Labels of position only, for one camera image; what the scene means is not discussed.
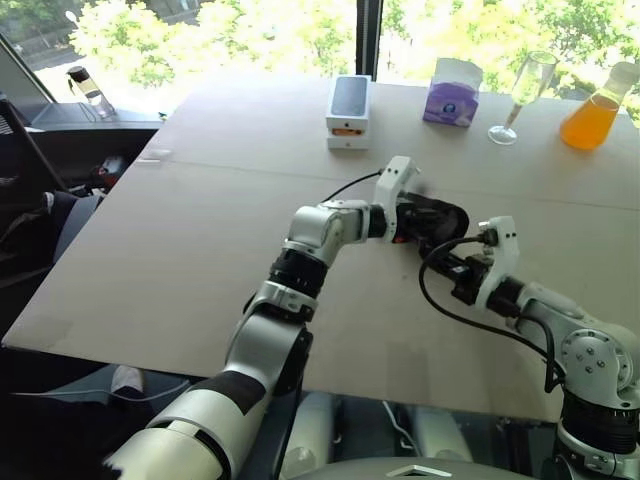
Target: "orange liquid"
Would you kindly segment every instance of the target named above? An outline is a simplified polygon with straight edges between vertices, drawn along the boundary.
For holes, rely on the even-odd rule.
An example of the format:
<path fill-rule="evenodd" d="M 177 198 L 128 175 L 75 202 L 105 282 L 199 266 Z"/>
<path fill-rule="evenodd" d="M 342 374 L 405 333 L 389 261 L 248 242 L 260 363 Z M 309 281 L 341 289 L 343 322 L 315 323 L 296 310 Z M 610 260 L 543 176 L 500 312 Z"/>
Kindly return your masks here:
<path fill-rule="evenodd" d="M 560 136 L 572 147 L 592 150 L 607 139 L 617 112 L 616 102 L 594 95 L 562 123 Z"/>

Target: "small bottle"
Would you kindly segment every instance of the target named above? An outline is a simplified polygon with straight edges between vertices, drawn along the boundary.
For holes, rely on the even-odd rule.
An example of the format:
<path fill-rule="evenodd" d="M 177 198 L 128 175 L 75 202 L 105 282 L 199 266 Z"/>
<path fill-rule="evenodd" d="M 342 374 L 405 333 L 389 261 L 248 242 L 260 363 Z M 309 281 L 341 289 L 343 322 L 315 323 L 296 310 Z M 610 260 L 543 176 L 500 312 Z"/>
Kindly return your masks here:
<path fill-rule="evenodd" d="M 567 145 L 593 150 L 607 139 L 625 94 L 640 80 L 640 65 L 616 63 L 604 87 L 591 95 L 560 127 Z"/>
<path fill-rule="evenodd" d="M 70 77 L 69 88 L 71 88 L 73 83 L 75 83 L 82 94 L 87 97 L 87 101 L 101 118 L 107 118 L 116 114 L 113 105 L 109 103 L 107 97 L 102 93 L 102 90 L 98 88 L 98 85 L 93 81 L 93 78 L 91 78 L 91 75 L 89 75 L 86 68 L 79 66 L 71 67 L 69 71 L 67 71 L 67 75 Z"/>

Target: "white box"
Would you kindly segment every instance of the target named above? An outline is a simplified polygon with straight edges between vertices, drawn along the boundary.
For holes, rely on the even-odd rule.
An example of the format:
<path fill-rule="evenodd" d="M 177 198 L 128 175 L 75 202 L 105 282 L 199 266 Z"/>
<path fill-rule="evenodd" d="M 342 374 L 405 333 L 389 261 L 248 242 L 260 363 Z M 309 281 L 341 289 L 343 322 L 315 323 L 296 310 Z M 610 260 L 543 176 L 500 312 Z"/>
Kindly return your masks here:
<path fill-rule="evenodd" d="M 327 128 L 362 130 L 369 127 L 369 75 L 338 75 L 331 82 Z"/>
<path fill-rule="evenodd" d="M 362 135 L 334 135 L 329 131 L 327 133 L 327 147 L 366 150 L 369 148 L 369 131 L 365 131 Z"/>

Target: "wine glass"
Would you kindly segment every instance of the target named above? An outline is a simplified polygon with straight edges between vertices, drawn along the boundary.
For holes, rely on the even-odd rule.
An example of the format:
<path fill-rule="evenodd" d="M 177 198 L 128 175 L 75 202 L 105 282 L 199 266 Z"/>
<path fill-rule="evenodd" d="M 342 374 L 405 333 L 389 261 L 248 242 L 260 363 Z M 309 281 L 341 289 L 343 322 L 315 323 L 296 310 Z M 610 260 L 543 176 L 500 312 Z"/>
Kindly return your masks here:
<path fill-rule="evenodd" d="M 558 59 L 548 52 L 529 52 L 518 70 L 516 82 L 511 90 L 511 98 L 515 105 L 504 125 L 496 125 L 489 129 L 489 138 L 499 145 L 513 145 L 518 138 L 511 125 L 528 103 L 535 102 L 549 86 Z"/>

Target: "wooden table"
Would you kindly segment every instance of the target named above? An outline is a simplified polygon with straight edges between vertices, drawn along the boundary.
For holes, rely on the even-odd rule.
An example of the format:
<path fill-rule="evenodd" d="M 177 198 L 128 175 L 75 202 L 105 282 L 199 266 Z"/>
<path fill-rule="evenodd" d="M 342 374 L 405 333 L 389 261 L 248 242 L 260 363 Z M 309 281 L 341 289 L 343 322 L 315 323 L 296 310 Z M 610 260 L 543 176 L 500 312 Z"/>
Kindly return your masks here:
<path fill-rule="evenodd" d="M 464 130 L 421 121 L 426 89 L 374 84 L 371 149 L 339 152 L 325 146 L 327 92 L 328 81 L 306 77 L 208 78 L 149 142 L 5 344 L 212 375 L 297 208 L 396 154 L 412 156 L 430 195 L 462 206 L 472 222 L 514 216 L 521 280 L 638 332 L 640 136 L 627 117 L 599 150 L 577 152 L 556 133 L 577 104 L 543 99 L 522 111 L 518 142 L 501 147 L 486 131 L 508 114 L 507 96 L 482 95 Z M 372 193 L 366 182 L 344 198 Z M 435 312 L 418 268 L 411 245 L 341 252 L 310 324 L 305 387 L 557 420 L 561 395 L 543 393 L 540 358 Z M 448 281 L 428 281 L 443 305 L 478 318 L 449 295 Z"/>

